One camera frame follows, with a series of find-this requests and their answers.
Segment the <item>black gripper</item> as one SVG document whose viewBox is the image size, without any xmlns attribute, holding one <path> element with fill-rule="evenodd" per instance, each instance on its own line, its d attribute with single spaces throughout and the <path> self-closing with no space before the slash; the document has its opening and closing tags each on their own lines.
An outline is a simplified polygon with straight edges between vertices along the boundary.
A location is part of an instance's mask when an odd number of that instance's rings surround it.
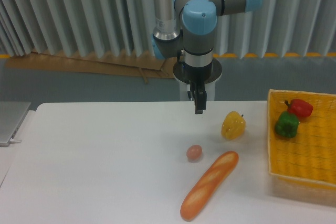
<svg viewBox="0 0 336 224">
<path fill-rule="evenodd" d="M 206 91 L 204 82 L 212 74 L 212 63 L 203 67 L 193 67 L 183 63 L 183 75 L 190 84 L 190 99 L 195 101 L 195 114 L 202 114 L 206 110 Z"/>
</svg>

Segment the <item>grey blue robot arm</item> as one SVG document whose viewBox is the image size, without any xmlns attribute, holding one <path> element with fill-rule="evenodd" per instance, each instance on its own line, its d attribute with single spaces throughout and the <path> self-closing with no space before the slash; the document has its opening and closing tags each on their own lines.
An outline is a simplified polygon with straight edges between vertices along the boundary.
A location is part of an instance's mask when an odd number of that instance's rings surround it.
<svg viewBox="0 0 336 224">
<path fill-rule="evenodd" d="M 213 58 L 218 18 L 252 12 L 262 4 L 263 0 L 154 0 L 155 56 L 177 59 L 174 77 L 186 84 L 196 114 L 206 110 L 207 101 L 214 98 L 209 86 L 222 75 L 222 67 Z"/>
</svg>

